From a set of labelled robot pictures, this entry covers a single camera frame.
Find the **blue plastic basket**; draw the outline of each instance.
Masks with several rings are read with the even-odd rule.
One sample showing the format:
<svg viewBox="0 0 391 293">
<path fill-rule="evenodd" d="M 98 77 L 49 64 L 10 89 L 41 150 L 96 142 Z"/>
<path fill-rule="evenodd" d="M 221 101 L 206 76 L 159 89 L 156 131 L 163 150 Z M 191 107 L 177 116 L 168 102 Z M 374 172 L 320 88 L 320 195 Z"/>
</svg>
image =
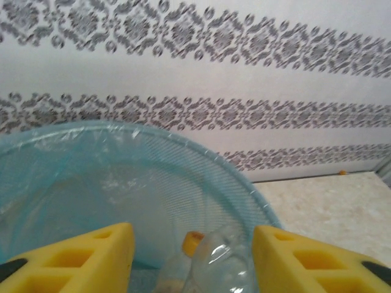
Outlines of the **blue plastic basket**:
<svg viewBox="0 0 391 293">
<path fill-rule="evenodd" d="M 117 222 L 135 232 L 133 293 L 187 231 L 236 223 L 250 240 L 255 225 L 280 227 L 232 165 L 167 131 L 84 121 L 0 138 L 0 261 Z"/>
</svg>

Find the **clear plastic bottle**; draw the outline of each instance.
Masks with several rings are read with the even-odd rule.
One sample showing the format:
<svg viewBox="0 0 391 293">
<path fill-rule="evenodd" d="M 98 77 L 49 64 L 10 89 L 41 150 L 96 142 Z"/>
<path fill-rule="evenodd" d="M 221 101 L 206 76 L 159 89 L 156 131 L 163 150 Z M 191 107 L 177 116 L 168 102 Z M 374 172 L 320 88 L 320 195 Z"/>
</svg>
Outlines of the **clear plastic bottle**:
<svg viewBox="0 0 391 293">
<path fill-rule="evenodd" d="M 196 250 L 182 293 L 254 293 L 254 263 L 235 226 L 207 234 Z"/>
<path fill-rule="evenodd" d="M 170 258 L 162 267 L 153 293 L 180 293 L 188 277 L 191 259 L 204 235 L 191 231 L 185 236 L 182 251 Z"/>
</svg>

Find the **decorative stripe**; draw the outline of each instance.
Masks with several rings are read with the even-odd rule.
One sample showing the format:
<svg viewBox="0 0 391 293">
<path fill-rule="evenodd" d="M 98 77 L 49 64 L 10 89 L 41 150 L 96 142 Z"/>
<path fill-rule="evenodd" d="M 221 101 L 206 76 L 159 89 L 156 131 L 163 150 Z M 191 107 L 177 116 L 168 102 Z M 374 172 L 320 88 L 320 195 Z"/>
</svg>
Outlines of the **decorative stripe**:
<svg viewBox="0 0 391 293">
<path fill-rule="evenodd" d="M 391 126 L 391 106 L 177 97 L 19 93 L 0 97 L 0 132 L 78 120 L 118 120 L 164 129 L 375 128 Z"/>
<path fill-rule="evenodd" d="M 170 7 L 149 0 L 4 0 L 0 43 L 6 36 L 20 45 L 51 42 L 77 50 L 104 48 L 108 53 L 170 54 L 172 58 L 229 59 L 246 65 L 318 70 L 373 78 L 391 75 L 391 42 L 306 24 L 276 23 L 274 18 L 216 15 L 195 4 Z"/>
<path fill-rule="evenodd" d="M 226 152 L 223 157 L 240 171 L 317 164 L 379 160 L 391 153 L 391 143 L 378 145 L 319 146 L 278 150 Z"/>
</svg>

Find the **orange bottle cap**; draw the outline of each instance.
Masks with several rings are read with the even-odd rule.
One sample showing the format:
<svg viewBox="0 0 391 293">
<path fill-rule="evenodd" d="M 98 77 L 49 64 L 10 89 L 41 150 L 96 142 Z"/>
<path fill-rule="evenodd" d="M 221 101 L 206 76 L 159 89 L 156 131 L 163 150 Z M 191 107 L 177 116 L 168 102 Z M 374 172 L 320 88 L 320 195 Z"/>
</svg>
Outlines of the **orange bottle cap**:
<svg viewBox="0 0 391 293">
<path fill-rule="evenodd" d="M 202 239 L 204 238 L 204 234 L 197 231 L 190 231 L 186 234 L 185 239 L 183 239 L 182 250 L 188 257 L 192 258 L 194 252 Z"/>
</svg>

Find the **clear plastic liner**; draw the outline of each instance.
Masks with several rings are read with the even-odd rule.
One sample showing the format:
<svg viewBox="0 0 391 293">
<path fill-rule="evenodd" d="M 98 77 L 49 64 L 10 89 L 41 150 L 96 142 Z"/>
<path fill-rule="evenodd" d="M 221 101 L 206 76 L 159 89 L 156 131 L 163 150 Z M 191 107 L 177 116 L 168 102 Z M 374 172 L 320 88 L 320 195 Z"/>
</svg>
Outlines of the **clear plastic liner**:
<svg viewBox="0 0 391 293">
<path fill-rule="evenodd" d="M 233 166 L 167 131 L 84 121 L 0 138 L 0 261 L 118 222 L 156 268 L 188 231 L 235 223 L 250 241 L 255 225 L 280 227 Z"/>
</svg>

